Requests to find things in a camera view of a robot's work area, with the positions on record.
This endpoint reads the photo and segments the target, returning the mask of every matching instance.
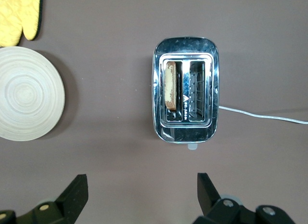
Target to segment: toaster logo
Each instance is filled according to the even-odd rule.
[[[189,98],[186,95],[183,95],[183,101],[184,101],[184,120],[187,120],[187,117],[188,117],[188,112],[187,112],[187,108],[188,108],[187,101],[188,100],[189,100]]]

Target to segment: bread slice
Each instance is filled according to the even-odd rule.
[[[165,68],[165,105],[170,111],[177,110],[177,68],[175,62],[167,62]]]

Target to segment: white round plate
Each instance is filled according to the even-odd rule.
[[[30,141],[48,133],[64,109],[56,68],[24,47],[0,48],[0,137]]]

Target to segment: bolt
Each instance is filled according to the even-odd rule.
[[[0,214],[0,220],[6,217],[6,213],[1,213]]]
[[[271,216],[276,214],[275,211],[271,207],[268,207],[268,206],[263,207],[263,211]]]
[[[42,205],[40,208],[39,208],[39,210],[40,211],[45,211],[46,209],[48,209],[49,208],[49,205],[48,204],[45,204],[45,205]]]
[[[231,202],[230,200],[224,200],[223,204],[228,207],[233,207],[233,202]]]

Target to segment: yellow oven mitt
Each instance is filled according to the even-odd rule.
[[[0,46],[16,46],[22,32],[33,40],[39,31],[42,0],[0,0]]]

